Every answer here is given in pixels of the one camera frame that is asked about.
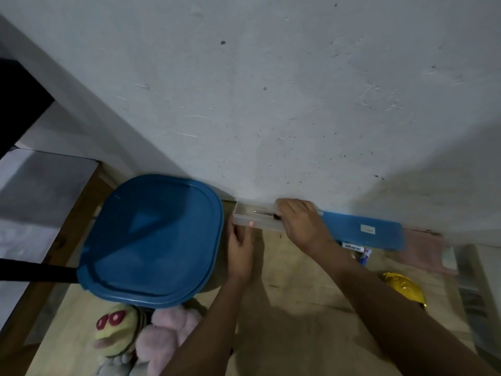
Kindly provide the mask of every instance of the stuffed toy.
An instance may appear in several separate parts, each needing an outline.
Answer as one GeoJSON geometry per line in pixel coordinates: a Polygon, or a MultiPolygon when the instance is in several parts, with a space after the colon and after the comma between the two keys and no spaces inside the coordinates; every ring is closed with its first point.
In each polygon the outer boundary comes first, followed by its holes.
{"type": "Polygon", "coordinates": [[[159,376],[174,352],[201,320],[202,316],[197,310],[185,309],[181,305],[155,310],[151,317],[152,324],[137,337],[138,361],[131,374],[140,374],[139,368],[146,367],[147,376],[159,376]]]}
{"type": "Polygon", "coordinates": [[[94,348],[100,356],[98,376],[128,375],[135,342],[147,324],[144,309],[119,303],[96,323],[94,348]]]}

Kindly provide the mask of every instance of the label sticker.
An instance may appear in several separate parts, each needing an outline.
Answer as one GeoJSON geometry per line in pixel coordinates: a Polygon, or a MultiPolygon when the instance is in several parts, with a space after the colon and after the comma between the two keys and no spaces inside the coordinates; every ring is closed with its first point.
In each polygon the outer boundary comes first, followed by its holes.
{"type": "Polygon", "coordinates": [[[371,226],[366,226],[365,224],[360,224],[360,231],[366,233],[376,234],[376,228],[371,226]]]}
{"type": "Polygon", "coordinates": [[[347,249],[351,249],[352,251],[356,251],[356,252],[364,252],[365,248],[363,246],[359,246],[359,245],[355,245],[355,244],[350,244],[350,243],[345,243],[343,242],[341,244],[341,246],[343,248],[347,248],[347,249]]]}

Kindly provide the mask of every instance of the pink plush toy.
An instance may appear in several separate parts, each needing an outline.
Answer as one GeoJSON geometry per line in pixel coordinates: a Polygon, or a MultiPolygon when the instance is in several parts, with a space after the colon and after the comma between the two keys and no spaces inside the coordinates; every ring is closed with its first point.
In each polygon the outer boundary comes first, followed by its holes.
{"type": "Polygon", "coordinates": [[[201,320],[197,310],[185,309],[181,305],[155,310],[152,324],[145,327],[136,340],[138,363],[148,362],[148,376],[160,375],[201,320]]]}

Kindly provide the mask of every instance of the textured wall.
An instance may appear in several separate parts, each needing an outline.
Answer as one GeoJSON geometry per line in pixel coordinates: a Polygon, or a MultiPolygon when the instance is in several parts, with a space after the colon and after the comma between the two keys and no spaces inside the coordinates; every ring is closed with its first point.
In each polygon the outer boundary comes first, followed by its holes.
{"type": "Polygon", "coordinates": [[[501,223],[500,7],[2,0],[0,40],[126,177],[476,232],[501,223]]]}

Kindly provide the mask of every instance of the hand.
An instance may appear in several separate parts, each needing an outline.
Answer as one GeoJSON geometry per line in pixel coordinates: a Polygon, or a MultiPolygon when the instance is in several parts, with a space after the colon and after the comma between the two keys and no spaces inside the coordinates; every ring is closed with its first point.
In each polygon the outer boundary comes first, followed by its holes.
{"type": "Polygon", "coordinates": [[[251,279],[254,263],[254,222],[248,227],[235,226],[230,215],[228,229],[228,279],[238,280],[246,286],[251,279]]]}
{"type": "Polygon", "coordinates": [[[313,203],[277,199],[277,206],[277,215],[282,218],[287,236],[304,253],[309,254],[323,243],[334,241],[313,203]]]}

